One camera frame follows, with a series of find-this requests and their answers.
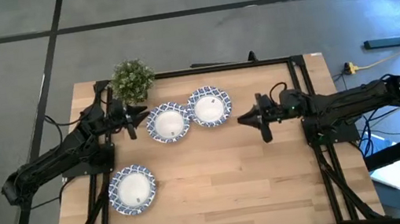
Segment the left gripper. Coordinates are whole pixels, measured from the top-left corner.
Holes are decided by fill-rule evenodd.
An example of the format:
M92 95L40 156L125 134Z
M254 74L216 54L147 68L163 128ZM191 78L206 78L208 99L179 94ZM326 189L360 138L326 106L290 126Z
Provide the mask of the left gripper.
M135 129L149 116L147 108L144 105L126 106L121 100L111 99L108 103L108 118L112 132L116 134L125 130L131 140L137 139Z

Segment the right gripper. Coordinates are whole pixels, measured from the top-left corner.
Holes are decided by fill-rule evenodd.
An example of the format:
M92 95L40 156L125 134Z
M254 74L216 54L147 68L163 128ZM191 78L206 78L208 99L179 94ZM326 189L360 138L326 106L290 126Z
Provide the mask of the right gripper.
M273 134L270 129L270 122L281 122L283 111L279 105L275 105L270 98L260 93L255 94L255 103L252 108L242 115L243 119L238 118L240 125L250 127L259 127L262 139L265 143L273 140Z

